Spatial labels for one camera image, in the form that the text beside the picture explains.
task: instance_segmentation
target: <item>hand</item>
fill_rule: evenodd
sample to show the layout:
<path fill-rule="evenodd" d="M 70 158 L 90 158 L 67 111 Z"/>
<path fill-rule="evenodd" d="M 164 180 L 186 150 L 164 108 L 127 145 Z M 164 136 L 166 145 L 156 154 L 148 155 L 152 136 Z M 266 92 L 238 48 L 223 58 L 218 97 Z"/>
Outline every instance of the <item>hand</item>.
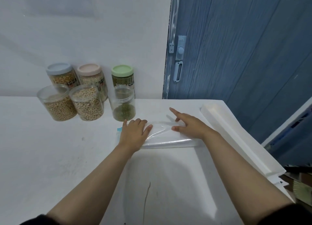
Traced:
<path fill-rule="evenodd" d="M 131 120 L 127 125 L 127 120 L 122 125 L 122 131 L 119 139 L 119 146 L 128 148 L 131 153 L 138 151 L 144 144 L 147 136 L 149 135 L 153 125 L 149 125 L 145 131 L 143 131 L 147 120 Z"/>
<path fill-rule="evenodd" d="M 215 130 L 211 129 L 205 123 L 203 123 L 200 119 L 193 117 L 186 113 L 180 113 L 173 108 L 169 108 L 170 111 L 176 115 L 176 122 L 182 120 L 185 123 L 185 127 L 183 126 L 173 126 L 171 129 L 173 131 L 181 132 L 186 136 L 197 138 L 197 139 L 204 139 L 204 137 L 208 133 L 217 133 Z"/>

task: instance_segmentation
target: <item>blue lid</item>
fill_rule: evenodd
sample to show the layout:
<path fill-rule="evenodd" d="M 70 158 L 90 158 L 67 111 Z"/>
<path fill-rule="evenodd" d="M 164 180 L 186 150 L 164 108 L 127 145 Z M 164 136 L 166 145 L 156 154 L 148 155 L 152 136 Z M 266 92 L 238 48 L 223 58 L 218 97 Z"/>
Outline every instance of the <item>blue lid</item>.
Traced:
<path fill-rule="evenodd" d="M 71 71 L 73 68 L 68 63 L 55 63 L 49 65 L 45 70 L 48 75 L 58 75 L 58 74 L 65 74 Z"/>

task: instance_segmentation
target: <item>white countertop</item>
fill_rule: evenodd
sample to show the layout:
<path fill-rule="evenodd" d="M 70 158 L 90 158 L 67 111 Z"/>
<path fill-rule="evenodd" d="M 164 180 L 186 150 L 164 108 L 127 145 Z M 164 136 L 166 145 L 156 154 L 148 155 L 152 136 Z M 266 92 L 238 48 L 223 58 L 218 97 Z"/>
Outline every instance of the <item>white countertop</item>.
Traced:
<path fill-rule="evenodd" d="M 168 121 L 173 107 L 201 115 L 218 100 L 136 99 L 135 118 Z M 54 121 L 36 97 L 0 97 L 0 223 L 48 212 L 115 147 L 109 102 L 98 120 Z M 240 224 L 205 147 L 142 149 L 127 164 L 102 224 Z"/>

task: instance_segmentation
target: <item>green lid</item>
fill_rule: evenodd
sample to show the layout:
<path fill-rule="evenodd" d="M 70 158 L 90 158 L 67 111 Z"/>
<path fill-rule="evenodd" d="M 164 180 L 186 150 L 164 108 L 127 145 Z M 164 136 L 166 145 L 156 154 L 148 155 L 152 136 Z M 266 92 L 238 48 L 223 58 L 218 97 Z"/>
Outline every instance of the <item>green lid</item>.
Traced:
<path fill-rule="evenodd" d="M 112 75 L 115 77 L 127 77 L 133 74 L 133 68 L 128 65 L 117 65 L 112 68 Z"/>

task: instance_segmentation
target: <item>pink lid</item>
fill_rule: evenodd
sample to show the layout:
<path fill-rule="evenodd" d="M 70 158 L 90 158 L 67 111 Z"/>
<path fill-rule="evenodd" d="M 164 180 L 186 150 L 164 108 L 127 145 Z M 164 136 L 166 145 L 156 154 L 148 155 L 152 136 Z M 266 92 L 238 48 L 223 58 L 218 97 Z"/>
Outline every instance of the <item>pink lid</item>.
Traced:
<path fill-rule="evenodd" d="M 101 67 L 97 64 L 85 64 L 79 66 L 77 69 L 78 74 L 82 76 L 95 75 L 100 73 L 101 71 L 102 71 Z"/>

